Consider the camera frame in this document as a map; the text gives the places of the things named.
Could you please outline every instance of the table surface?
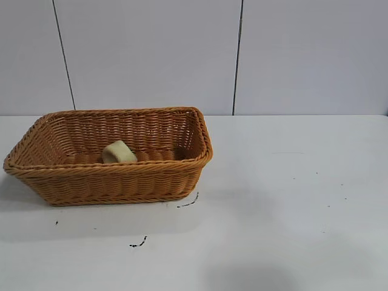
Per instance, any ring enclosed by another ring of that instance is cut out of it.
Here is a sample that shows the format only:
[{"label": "table surface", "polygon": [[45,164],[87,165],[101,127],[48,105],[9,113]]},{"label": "table surface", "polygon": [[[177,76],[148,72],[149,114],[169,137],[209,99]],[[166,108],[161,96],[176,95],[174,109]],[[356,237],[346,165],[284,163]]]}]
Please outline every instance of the table surface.
[{"label": "table surface", "polygon": [[[2,157],[35,119],[0,117]],[[182,201],[56,208],[2,172],[0,290],[388,290],[388,117],[206,122]]]}]

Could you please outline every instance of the woven basket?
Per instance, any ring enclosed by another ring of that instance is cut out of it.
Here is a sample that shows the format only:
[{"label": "woven basket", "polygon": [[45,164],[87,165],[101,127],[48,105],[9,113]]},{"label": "woven basket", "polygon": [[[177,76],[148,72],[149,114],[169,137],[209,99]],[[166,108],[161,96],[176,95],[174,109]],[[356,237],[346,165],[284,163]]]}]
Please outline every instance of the woven basket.
[{"label": "woven basket", "polygon": [[[138,162],[102,164],[117,140]],[[169,201],[194,189],[212,155],[196,108],[80,110],[38,119],[4,170],[53,206]]]}]

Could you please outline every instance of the basket rim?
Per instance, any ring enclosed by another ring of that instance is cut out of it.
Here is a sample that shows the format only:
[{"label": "basket rim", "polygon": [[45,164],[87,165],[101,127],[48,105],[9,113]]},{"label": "basket rim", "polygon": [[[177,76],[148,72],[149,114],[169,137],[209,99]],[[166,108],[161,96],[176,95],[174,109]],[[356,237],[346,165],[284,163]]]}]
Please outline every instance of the basket rim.
[{"label": "basket rim", "polygon": [[[19,153],[20,150],[24,147],[25,143],[30,139],[30,135],[39,129],[44,123],[46,123],[51,118],[60,118],[67,115],[80,115],[84,116],[85,114],[90,115],[104,115],[107,116],[109,114],[116,115],[118,113],[158,113],[158,112],[181,112],[181,111],[191,111],[196,115],[196,119],[200,126],[200,138],[202,143],[204,144],[204,149],[200,155],[196,158],[192,159],[183,159],[180,161],[175,160],[165,160],[165,161],[141,161],[141,162],[120,162],[120,163],[112,163],[112,164],[100,164],[100,163],[90,163],[90,164],[58,164],[58,165],[30,165],[30,166],[21,166],[17,165],[12,161],[12,158]],[[69,174],[71,171],[83,170],[94,172],[95,170],[99,170],[103,172],[115,172],[122,171],[125,168],[126,171],[139,172],[141,170],[150,171],[153,170],[154,167],[160,165],[169,166],[166,170],[173,170],[182,168],[184,166],[187,168],[198,168],[204,167],[207,162],[211,160],[213,156],[213,150],[209,138],[209,133],[207,132],[205,120],[203,114],[196,107],[162,107],[162,108],[154,108],[154,109],[107,109],[107,110],[66,110],[60,112],[53,112],[46,115],[43,115],[35,123],[30,127],[27,133],[24,134],[22,139],[14,146],[12,151],[7,155],[4,160],[3,168],[4,170],[11,175],[27,175],[30,174],[39,174],[39,176],[44,173],[49,173],[50,175],[61,175]]]}]

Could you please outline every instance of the black scuff mark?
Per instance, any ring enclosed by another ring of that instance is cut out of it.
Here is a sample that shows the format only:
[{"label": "black scuff mark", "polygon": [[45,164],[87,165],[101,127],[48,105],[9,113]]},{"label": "black scuff mark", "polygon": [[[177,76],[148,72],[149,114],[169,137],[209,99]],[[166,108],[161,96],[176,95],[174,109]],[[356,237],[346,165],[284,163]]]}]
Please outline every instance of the black scuff mark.
[{"label": "black scuff mark", "polygon": [[144,237],[143,241],[140,244],[130,244],[130,247],[141,247],[147,239],[147,236]]},{"label": "black scuff mark", "polygon": [[181,207],[185,207],[185,206],[189,206],[189,205],[194,204],[197,201],[197,199],[198,199],[198,195],[199,195],[199,192],[196,193],[196,196],[195,196],[195,199],[194,199],[193,202],[190,202],[188,204],[183,204],[183,205],[180,205],[180,206],[176,206],[176,208],[181,208]]}]

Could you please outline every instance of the white tabletop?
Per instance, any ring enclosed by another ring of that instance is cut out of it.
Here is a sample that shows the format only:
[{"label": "white tabletop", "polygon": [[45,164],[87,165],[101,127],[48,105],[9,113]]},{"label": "white tabletop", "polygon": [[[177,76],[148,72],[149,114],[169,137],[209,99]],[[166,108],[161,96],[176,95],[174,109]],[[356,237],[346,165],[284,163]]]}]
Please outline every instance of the white tabletop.
[{"label": "white tabletop", "polygon": [[[0,117],[1,157],[35,119]],[[0,290],[388,290],[388,117],[206,121],[183,201],[56,208],[2,172]]]}]

